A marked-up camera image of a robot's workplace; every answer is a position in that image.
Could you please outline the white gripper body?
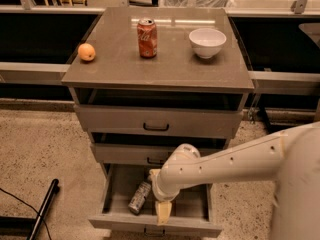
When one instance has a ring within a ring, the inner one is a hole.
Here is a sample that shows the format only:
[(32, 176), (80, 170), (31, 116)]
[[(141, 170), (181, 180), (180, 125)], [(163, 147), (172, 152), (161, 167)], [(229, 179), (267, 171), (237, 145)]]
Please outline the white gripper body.
[(159, 174), (152, 175), (151, 179), (153, 194), (160, 202), (172, 201), (180, 192), (175, 185), (164, 183)]

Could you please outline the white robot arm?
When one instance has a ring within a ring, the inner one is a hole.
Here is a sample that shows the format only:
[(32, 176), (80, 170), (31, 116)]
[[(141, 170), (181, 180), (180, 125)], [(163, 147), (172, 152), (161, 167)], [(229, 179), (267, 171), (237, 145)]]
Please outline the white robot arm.
[(157, 223), (182, 189), (201, 184), (276, 182), (270, 240), (320, 240), (320, 122), (278, 131), (202, 157), (182, 144), (150, 171)]

